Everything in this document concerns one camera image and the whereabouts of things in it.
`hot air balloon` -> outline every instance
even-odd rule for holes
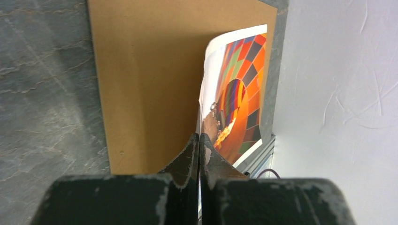
[[[226,46],[215,96],[220,133],[214,147],[234,163],[260,135],[260,93],[267,34]]]

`textured wall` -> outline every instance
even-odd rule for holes
[[[398,1],[291,0],[273,167],[326,177],[358,224],[398,214]]]

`brown cardboard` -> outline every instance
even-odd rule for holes
[[[269,62],[276,8],[257,0],[88,2],[113,174],[156,173],[183,149],[212,38],[268,24]]]

